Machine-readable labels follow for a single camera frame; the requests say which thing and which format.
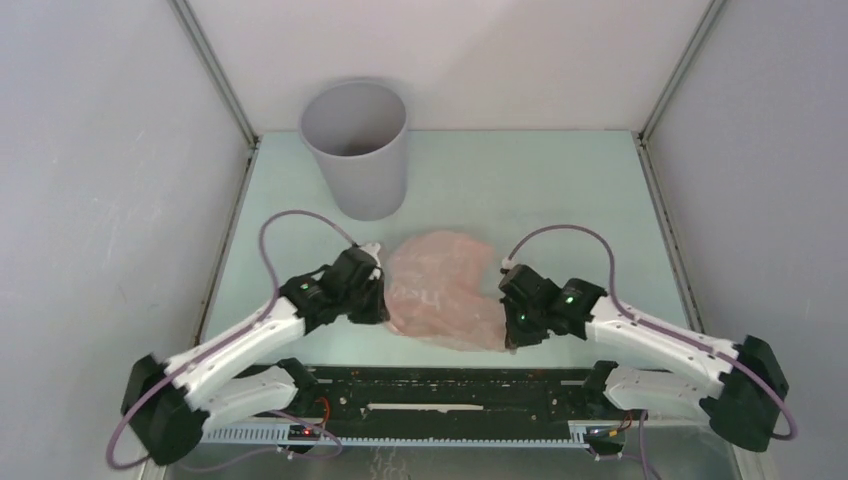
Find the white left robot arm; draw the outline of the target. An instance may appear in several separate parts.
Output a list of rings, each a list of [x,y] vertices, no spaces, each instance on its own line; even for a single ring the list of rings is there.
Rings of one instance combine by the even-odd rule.
[[[317,382],[299,361],[249,370],[340,317],[353,324],[386,322],[382,253],[376,242],[353,245],[333,264],[290,278],[256,312],[213,339],[164,361],[151,354],[137,360],[121,412],[149,458],[176,463],[204,434],[259,413],[311,412]]]

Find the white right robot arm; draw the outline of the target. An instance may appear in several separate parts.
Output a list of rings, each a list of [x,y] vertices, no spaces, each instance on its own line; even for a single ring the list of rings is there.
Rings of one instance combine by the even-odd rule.
[[[704,422],[723,440],[757,453],[776,440],[777,403],[789,384],[768,342],[748,335],[734,343],[676,327],[582,279],[558,286],[524,264],[501,272],[508,349],[572,335],[608,350],[581,392],[591,416],[606,418],[617,409],[667,413]]]

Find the pink plastic trash bag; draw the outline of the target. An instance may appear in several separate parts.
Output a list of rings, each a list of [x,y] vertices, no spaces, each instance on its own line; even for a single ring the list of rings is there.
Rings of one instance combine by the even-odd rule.
[[[494,253],[449,230],[403,242],[388,257],[387,328],[451,350],[506,352],[504,308],[482,290]]]

